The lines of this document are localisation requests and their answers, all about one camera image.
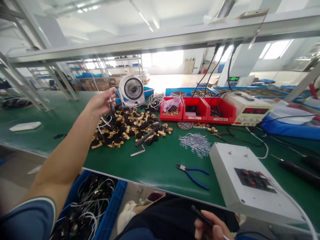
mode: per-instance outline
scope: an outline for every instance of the green digital display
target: green digital display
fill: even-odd
[[[230,82],[238,81],[240,77],[229,77]]]

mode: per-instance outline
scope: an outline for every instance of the fan grille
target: fan grille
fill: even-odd
[[[136,78],[130,78],[124,84],[124,93],[132,100],[138,99],[143,93],[142,82]]]

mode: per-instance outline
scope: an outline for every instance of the forearm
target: forearm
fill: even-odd
[[[57,217],[70,188],[88,155],[88,149],[100,117],[84,110],[65,139],[45,160],[24,202],[35,196],[51,197],[56,203]]]
[[[84,110],[65,139],[42,166],[35,184],[72,183],[87,158],[92,136],[100,117]]]

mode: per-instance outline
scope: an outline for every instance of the blue-handled pliers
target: blue-handled pliers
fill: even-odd
[[[208,173],[207,171],[203,170],[203,169],[200,169],[200,168],[186,168],[185,166],[181,165],[181,164],[176,164],[176,168],[184,171],[188,176],[189,178],[195,183],[197,184],[199,187],[205,189],[205,190],[209,190],[208,187],[206,187],[205,185],[202,185],[201,183],[199,183],[197,180],[194,179],[194,177],[188,172],[188,171],[200,171],[200,172],[203,172],[207,175],[210,175],[210,173]]]

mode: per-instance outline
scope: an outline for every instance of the green workbench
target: green workbench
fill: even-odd
[[[0,110],[0,144],[45,157],[49,156],[63,140],[63,138],[53,139],[53,137],[60,133],[68,133],[88,100],[96,94],[95,92],[77,92],[80,100],[67,101],[59,91],[40,93],[43,97],[49,99],[49,104],[55,109],[47,112],[44,110],[39,111],[34,107]],[[35,121],[40,121],[42,125],[28,131],[11,132],[9,130],[10,127],[16,124]],[[94,150],[90,149],[84,168],[119,179],[145,184],[220,208],[226,208],[210,158],[200,158],[196,153],[193,154],[190,148],[185,149],[180,145],[179,135],[185,136],[189,132],[200,133],[207,135],[211,143],[223,143],[223,141],[211,136],[208,131],[203,129],[182,130],[177,127],[176,123],[169,123],[168,125],[173,128],[171,135],[167,134],[165,138],[159,139],[153,145],[145,146],[146,151],[134,157],[130,157],[130,154],[142,149],[134,146],[134,138],[126,141],[121,148],[102,146]],[[217,129],[220,133],[226,133],[226,127],[218,126]],[[245,139],[255,144],[261,143],[249,133],[236,130],[232,130],[232,132],[236,134],[238,139]],[[263,157],[266,153],[265,147],[255,147],[238,141],[231,136],[225,136],[225,138],[236,145],[250,147],[258,157]],[[297,138],[283,139],[319,152],[319,141]],[[313,222],[317,232],[320,232],[320,206],[318,204],[320,192],[280,168],[277,159],[270,154],[297,164],[301,164],[300,155],[285,146],[271,141],[267,141],[267,144],[269,146],[269,155],[268,158],[262,159],[261,162],[283,189],[301,205]],[[192,172],[192,175],[200,183],[208,186],[210,190],[204,190],[191,182],[185,173],[175,167],[178,163],[186,167],[198,167],[208,171],[210,176],[201,172]]]

